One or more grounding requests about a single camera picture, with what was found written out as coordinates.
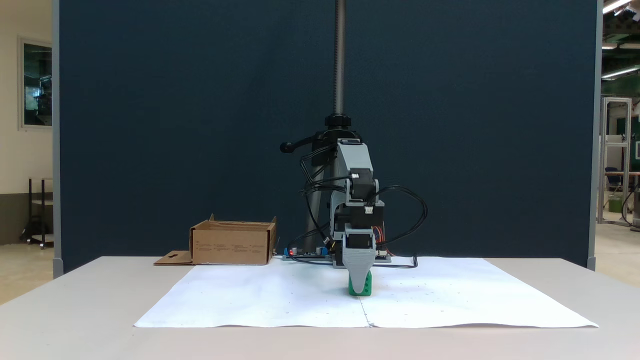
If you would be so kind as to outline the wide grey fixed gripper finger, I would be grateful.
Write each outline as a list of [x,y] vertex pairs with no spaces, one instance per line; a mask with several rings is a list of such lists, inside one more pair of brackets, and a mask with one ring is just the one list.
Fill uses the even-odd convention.
[[350,287],[357,295],[365,290],[367,276],[374,265],[376,252],[374,248],[343,249],[343,265],[349,273]]

